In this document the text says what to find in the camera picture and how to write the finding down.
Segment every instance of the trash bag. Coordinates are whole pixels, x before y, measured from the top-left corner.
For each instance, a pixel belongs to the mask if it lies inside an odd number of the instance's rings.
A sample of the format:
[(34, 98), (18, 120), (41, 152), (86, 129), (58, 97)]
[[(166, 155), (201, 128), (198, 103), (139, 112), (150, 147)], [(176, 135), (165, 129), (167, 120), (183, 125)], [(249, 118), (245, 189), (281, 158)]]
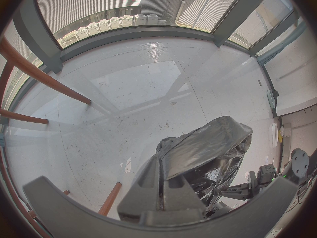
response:
[(162, 177), (184, 175), (206, 210), (218, 201), (239, 170), (251, 144), (252, 129), (232, 117), (216, 118), (180, 137), (163, 139), (156, 153)]

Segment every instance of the white tiled floor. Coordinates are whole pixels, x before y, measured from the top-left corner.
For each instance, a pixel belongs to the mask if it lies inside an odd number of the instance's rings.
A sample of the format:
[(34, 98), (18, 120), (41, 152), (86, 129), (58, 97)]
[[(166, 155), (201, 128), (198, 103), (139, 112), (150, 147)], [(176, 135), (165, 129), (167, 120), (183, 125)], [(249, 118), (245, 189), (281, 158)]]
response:
[(92, 104), (40, 83), (25, 95), (15, 112), (47, 118), (49, 124), (9, 121), (6, 151), (21, 196), (24, 184), (45, 175), (98, 211), (119, 181), (122, 188), (109, 213), (118, 218), (115, 207), (161, 139), (224, 115), (253, 129), (232, 185), (273, 158), (278, 164), (279, 147), (271, 148), (269, 140), (276, 122), (266, 96), (269, 85), (246, 53), (195, 39), (140, 38), (90, 50), (50, 75)]

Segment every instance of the white wall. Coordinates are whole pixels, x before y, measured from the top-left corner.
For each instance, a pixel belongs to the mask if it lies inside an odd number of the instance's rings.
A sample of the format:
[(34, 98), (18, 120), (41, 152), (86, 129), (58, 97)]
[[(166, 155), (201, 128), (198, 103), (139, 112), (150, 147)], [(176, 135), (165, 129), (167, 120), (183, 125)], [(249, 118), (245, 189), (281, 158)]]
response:
[(311, 155), (317, 148), (317, 106), (284, 116), (282, 121), (292, 125), (291, 151), (299, 147)]
[[(265, 64), (274, 88), (279, 92), (276, 107), (278, 116), (317, 103), (317, 57), (307, 63), (316, 54), (316, 42), (311, 32), (306, 29), (294, 42)], [(277, 80), (302, 65), (303, 68)]]

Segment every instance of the white air conditioner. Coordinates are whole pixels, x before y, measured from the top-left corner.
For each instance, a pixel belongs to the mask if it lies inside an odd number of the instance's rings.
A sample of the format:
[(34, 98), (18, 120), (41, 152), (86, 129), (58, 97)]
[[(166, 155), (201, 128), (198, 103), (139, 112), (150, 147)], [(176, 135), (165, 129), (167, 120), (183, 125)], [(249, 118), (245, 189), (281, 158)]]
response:
[(151, 13), (151, 14), (147, 15), (147, 24), (148, 25), (157, 25), (158, 20), (159, 20), (159, 18), (158, 18), (158, 16), (156, 16), (156, 14)]
[(121, 17), (122, 27), (133, 26), (133, 17), (131, 15), (124, 15)]
[(88, 31), (89, 31), (90, 35), (97, 34), (98, 33), (97, 24), (95, 22), (90, 23), (88, 25)]
[(101, 19), (101, 21), (99, 22), (99, 27), (101, 32), (108, 31), (109, 30), (108, 20)]
[(161, 19), (160, 19), (160, 20), (158, 21), (158, 24), (159, 24), (159, 25), (166, 25), (166, 23), (167, 23), (166, 20), (161, 20)]
[(77, 37), (77, 31), (71, 31), (70, 33), (64, 35), (64, 37), (62, 38), (62, 41), (66, 44), (66, 46), (69, 46), (70, 44), (73, 44), (77, 41), (79, 41), (78, 37)]
[(136, 26), (145, 25), (145, 23), (146, 23), (146, 16), (145, 15), (137, 14), (134, 17), (135, 17), (135, 25)]
[(112, 17), (110, 19), (110, 23), (111, 23), (111, 29), (116, 29), (120, 27), (118, 17)]
[(61, 40), (61, 38), (59, 38), (57, 42), (61, 45), (62, 48), (66, 47), (65, 43)]
[(78, 35), (78, 38), (79, 38), (80, 40), (87, 38), (87, 37), (88, 37), (88, 33), (87, 33), (86, 28), (83, 27), (83, 26), (81, 26), (80, 28), (78, 28), (78, 30), (77, 30), (77, 35)]

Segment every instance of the yellow object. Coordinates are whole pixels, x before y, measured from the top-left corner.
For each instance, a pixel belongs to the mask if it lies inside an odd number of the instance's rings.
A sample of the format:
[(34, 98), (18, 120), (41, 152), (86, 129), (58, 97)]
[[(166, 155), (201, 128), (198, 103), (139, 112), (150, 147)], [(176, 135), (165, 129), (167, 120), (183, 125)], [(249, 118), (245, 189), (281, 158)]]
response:
[(280, 143), (282, 143), (283, 136), (282, 136), (281, 131), (279, 130), (277, 134), (278, 134), (278, 141), (279, 141)]

